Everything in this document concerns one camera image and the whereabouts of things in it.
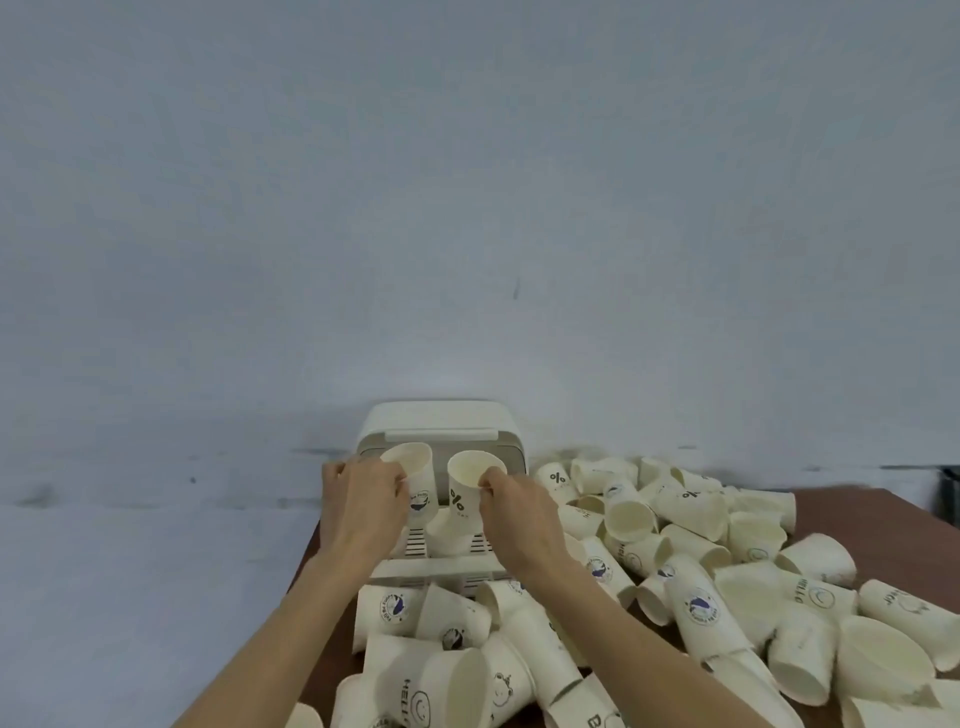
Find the gray wall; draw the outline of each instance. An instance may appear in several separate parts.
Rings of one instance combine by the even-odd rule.
[[[955,2],[0,13],[7,499],[303,495],[258,453],[411,397],[742,482],[960,459]]]

